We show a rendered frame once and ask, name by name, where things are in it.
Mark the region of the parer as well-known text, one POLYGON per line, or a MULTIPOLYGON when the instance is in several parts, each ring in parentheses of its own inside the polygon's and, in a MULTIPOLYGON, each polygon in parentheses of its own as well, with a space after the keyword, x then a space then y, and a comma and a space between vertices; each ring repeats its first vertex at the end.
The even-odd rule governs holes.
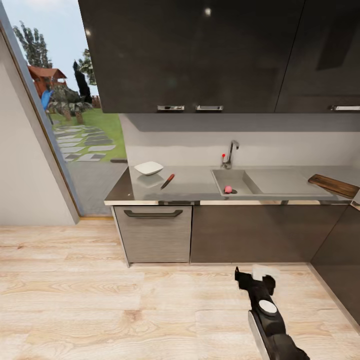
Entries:
POLYGON ((172 175, 169 177, 169 179, 165 182, 165 184, 164 184, 161 188, 163 188, 166 184, 168 184, 169 181, 171 181, 171 179, 172 179, 174 176, 175 176, 175 174, 172 174, 172 175))

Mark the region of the cutting board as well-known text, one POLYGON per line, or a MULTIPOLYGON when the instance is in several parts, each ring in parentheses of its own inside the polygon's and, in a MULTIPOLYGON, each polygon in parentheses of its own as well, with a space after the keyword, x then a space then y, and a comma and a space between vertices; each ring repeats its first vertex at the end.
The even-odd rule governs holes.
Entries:
POLYGON ((345 194, 350 197, 355 197, 360 189, 360 187, 358 186, 345 183, 336 179, 332 179, 326 176, 322 176, 319 174, 313 175, 311 178, 309 178, 308 181, 310 183, 345 194))

